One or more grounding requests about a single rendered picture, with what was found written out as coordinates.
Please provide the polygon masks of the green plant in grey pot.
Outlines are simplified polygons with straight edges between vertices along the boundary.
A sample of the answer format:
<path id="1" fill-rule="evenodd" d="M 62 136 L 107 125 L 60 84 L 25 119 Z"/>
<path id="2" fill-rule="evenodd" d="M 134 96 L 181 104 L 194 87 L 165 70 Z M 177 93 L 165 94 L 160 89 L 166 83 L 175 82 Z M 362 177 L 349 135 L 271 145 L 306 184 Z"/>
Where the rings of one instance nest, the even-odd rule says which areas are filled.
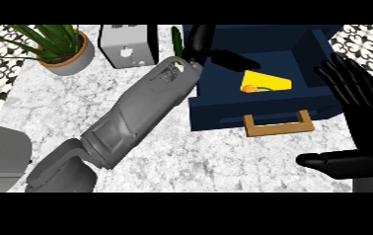
<path id="1" fill-rule="evenodd" d="M 34 46 L 14 39 L 0 37 L 0 41 L 16 45 L 34 54 L 35 60 L 44 68 L 59 76 L 76 74 L 90 64 L 94 57 L 92 43 L 73 25 L 5 25 L 5 28 L 25 36 L 35 43 Z"/>

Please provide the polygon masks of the navy blue drawer box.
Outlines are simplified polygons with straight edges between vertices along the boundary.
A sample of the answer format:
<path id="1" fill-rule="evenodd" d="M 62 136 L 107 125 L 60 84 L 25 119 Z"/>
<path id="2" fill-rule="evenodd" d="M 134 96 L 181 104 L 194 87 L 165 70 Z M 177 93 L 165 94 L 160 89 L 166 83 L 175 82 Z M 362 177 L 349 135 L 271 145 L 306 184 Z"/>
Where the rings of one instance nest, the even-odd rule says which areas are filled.
<path id="1" fill-rule="evenodd" d="M 293 89 L 322 87 L 314 67 L 328 59 L 328 39 L 342 25 L 216 25 L 210 50 L 224 50 L 258 62 L 258 72 L 292 80 Z M 205 61 L 196 86 L 200 98 L 238 92 L 243 71 Z"/>

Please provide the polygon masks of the grey rounded appliance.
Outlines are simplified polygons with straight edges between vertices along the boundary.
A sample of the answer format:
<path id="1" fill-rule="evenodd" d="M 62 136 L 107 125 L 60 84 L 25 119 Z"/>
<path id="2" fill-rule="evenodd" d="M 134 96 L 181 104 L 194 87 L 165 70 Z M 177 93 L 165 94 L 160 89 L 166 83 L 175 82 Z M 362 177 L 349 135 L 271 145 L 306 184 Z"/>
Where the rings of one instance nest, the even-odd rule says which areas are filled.
<path id="1" fill-rule="evenodd" d="M 28 135 L 0 126 L 0 193 L 5 193 L 25 174 L 32 143 Z"/>

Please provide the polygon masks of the grey toaster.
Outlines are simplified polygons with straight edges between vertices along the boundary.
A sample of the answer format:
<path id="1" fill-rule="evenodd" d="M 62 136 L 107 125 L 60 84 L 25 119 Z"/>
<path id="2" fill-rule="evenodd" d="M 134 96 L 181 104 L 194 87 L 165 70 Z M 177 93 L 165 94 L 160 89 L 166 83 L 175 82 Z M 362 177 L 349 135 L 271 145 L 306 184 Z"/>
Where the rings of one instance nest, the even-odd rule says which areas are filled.
<path id="1" fill-rule="evenodd" d="M 159 62 L 156 25 L 101 25 L 98 49 L 115 69 L 154 65 Z"/>

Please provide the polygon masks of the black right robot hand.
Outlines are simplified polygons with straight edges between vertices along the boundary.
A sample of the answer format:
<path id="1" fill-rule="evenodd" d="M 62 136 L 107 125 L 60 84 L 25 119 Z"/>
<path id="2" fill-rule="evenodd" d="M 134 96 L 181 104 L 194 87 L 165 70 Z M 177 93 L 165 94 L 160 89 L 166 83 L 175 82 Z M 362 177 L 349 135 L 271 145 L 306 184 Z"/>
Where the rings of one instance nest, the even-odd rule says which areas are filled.
<path id="1" fill-rule="evenodd" d="M 305 153 L 296 163 L 337 180 L 373 177 L 373 76 L 350 58 L 330 55 L 314 69 L 342 107 L 355 149 Z"/>

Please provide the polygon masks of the yellow box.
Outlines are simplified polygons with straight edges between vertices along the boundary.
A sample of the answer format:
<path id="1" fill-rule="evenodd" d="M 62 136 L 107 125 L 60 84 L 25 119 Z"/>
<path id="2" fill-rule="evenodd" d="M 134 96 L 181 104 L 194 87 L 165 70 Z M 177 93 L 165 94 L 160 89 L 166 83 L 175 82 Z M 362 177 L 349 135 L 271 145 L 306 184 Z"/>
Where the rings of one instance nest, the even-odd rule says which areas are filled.
<path id="1" fill-rule="evenodd" d="M 259 93 L 292 89 L 292 80 L 255 71 L 244 71 L 240 91 L 243 93 Z"/>

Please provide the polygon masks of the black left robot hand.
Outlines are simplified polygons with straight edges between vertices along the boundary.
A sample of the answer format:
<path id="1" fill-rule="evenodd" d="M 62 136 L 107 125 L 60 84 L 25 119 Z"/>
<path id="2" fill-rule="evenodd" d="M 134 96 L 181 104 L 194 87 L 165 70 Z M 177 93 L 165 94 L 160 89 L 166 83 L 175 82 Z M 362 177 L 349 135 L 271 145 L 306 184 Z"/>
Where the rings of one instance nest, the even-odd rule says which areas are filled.
<path id="1" fill-rule="evenodd" d="M 259 69 L 261 64 L 227 49 L 210 49 L 215 25 L 193 25 L 185 38 L 182 59 L 205 63 L 206 59 L 234 72 Z"/>

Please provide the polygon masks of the navy blue drawer front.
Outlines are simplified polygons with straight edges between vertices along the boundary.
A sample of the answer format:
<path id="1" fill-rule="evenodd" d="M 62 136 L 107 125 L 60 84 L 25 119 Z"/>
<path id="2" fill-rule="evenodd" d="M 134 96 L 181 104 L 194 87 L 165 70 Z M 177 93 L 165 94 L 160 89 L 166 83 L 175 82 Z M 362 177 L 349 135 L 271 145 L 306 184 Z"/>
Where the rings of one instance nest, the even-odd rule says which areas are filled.
<path id="1" fill-rule="evenodd" d="M 190 130 L 243 126 L 243 117 L 253 116 L 256 125 L 297 121 L 297 111 L 306 110 L 312 120 L 342 113 L 340 104 L 327 87 L 194 97 L 188 99 Z"/>

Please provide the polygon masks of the dark green cup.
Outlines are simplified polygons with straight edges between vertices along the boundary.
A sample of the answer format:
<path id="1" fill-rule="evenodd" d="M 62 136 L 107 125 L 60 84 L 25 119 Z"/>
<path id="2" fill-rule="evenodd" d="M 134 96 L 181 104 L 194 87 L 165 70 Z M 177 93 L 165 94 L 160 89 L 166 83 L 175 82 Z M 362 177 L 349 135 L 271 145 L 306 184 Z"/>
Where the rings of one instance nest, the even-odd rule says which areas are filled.
<path id="1" fill-rule="evenodd" d="M 182 57 L 182 38 L 181 38 L 181 32 L 175 26 L 171 28 L 172 33 L 172 45 L 174 45 L 174 53 L 175 56 Z"/>

